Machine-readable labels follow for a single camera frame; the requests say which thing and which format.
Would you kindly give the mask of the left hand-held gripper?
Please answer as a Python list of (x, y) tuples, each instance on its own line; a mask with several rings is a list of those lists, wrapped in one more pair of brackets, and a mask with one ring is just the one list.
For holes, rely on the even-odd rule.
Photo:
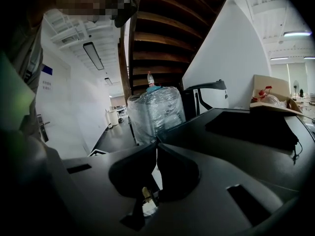
[(92, 157), (92, 156), (99, 156), (99, 155), (105, 155), (108, 154), (108, 152), (99, 150), (99, 149), (94, 149), (89, 155), (88, 157)]

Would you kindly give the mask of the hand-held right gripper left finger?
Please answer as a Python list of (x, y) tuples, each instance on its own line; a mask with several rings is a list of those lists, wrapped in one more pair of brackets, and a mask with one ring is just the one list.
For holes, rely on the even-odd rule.
[(114, 163), (109, 169), (109, 179), (122, 196), (137, 199), (144, 187), (154, 193), (158, 191), (152, 175), (156, 164), (157, 146), (153, 143)]

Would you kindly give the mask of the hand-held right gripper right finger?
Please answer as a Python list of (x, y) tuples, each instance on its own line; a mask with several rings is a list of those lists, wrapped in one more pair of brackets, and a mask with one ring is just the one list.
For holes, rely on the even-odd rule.
[(161, 143), (157, 147), (157, 167), (162, 178), (159, 192), (162, 203), (184, 199), (199, 184), (198, 165)]

